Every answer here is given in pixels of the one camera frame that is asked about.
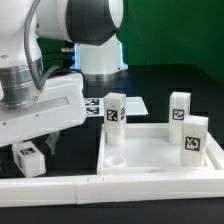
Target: white base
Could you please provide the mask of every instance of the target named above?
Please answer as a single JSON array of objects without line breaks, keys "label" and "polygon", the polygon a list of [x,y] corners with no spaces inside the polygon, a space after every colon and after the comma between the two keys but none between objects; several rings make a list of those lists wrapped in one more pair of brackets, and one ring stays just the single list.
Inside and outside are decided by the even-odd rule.
[{"label": "white base", "polygon": [[82,88],[78,73],[49,79],[34,106],[0,111],[0,147],[82,124],[86,118]]},{"label": "white base", "polygon": [[[168,124],[151,125],[139,135],[168,133]],[[224,152],[209,133],[206,152],[216,170],[0,180],[0,207],[224,197]]]},{"label": "white base", "polygon": [[[181,166],[181,145],[169,142],[168,124],[127,124],[125,132],[124,144],[109,145],[103,126],[97,166],[99,175],[215,169],[207,154],[204,166]],[[105,166],[108,158],[117,158],[114,166]],[[118,158],[125,159],[125,167],[117,166]]]},{"label": "white base", "polygon": [[90,81],[111,80],[116,73],[128,69],[123,63],[122,44],[116,35],[101,46],[76,44],[75,58],[76,64],[72,68],[81,69]]}]

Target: white cylinder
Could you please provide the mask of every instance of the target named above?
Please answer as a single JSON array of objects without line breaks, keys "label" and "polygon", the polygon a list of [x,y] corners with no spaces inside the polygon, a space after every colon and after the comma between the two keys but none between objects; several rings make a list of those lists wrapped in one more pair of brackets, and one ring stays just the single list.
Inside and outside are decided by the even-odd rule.
[{"label": "white cylinder", "polygon": [[[0,1],[0,68],[9,68],[27,64],[24,52],[25,20],[34,0]],[[33,61],[41,58],[36,41],[36,16],[30,28],[30,49]]]}]

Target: black cable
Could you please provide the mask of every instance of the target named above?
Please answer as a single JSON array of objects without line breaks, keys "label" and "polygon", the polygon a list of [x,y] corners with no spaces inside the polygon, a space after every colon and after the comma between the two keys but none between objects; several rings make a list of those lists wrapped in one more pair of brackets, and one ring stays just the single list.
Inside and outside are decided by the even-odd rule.
[{"label": "black cable", "polygon": [[139,23],[138,23],[138,18],[136,16],[132,0],[129,0],[129,5],[130,5],[131,13],[132,13],[132,16],[133,16],[133,19],[134,19],[134,23],[135,23],[135,27],[136,27],[136,30],[137,30],[137,34],[139,36],[140,42],[141,42],[143,50],[145,52],[147,64],[149,65],[150,64],[149,54],[148,54],[148,51],[147,51],[147,47],[146,47],[146,43],[145,43],[144,37],[142,35],[141,28],[140,28]]}]

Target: cable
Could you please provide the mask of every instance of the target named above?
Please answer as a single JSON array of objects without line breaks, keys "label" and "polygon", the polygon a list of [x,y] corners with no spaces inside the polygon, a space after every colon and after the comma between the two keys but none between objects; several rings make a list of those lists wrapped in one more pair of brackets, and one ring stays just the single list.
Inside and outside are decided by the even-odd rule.
[{"label": "cable", "polygon": [[136,30],[137,30],[140,42],[142,44],[143,50],[144,50],[145,55],[146,55],[147,64],[149,65],[150,64],[150,62],[149,62],[149,54],[148,54],[148,51],[147,51],[147,47],[146,47],[146,43],[145,43],[144,37],[142,35],[141,28],[140,28],[140,26],[138,24],[138,19],[137,19],[136,13],[135,13],[135,9],[134,9],[132,0],[129,0],[129,5],[130,5],[131,13],[132,13],[132,16],[133,16],[133,19],[134,19],[135,27],[136,27]]},{"label": "cable", "polygon": [[30,11],[28,13],[28,16],[26,18],[25,21],[25,30],[24,30],[24,50],[25,50],[25,55],[26,55],[26,59],[27,59],[27,63],[28,63],[28,67],[33,79],[33,82],[36,86],[36,88],[38,90],[42,90],[44,87],[44,84],[46,82],[46,80],[49,78],[49,76],[54,73],[56,70],[60,69],[60,66],[53,66],[52,68],[48,69],[47,72],[44,74],[44,76],[42,77],[42,79],[39,81],[35,68],[33,66],[33,61],[32,61],[32,57],[31,57],[31,53],[30,53],[30,41],[29,41],[29,37],[30,37],[30,26],[33,20],[33,16],[36,12],[36,9],[39,5],[41,0],[35,0],[30,8]]}]

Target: white tray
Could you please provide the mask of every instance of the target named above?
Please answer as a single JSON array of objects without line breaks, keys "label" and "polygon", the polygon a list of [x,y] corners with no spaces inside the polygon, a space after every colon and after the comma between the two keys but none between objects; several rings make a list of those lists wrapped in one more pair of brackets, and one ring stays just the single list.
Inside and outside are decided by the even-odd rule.
[{"label": "white tray", "polygon": [[206,154],[204,167],[182,167],[181,146],[168,140],[168,124],[128,124],[125,143],[106,143],[102,128],[97,174],[215,170]]}]

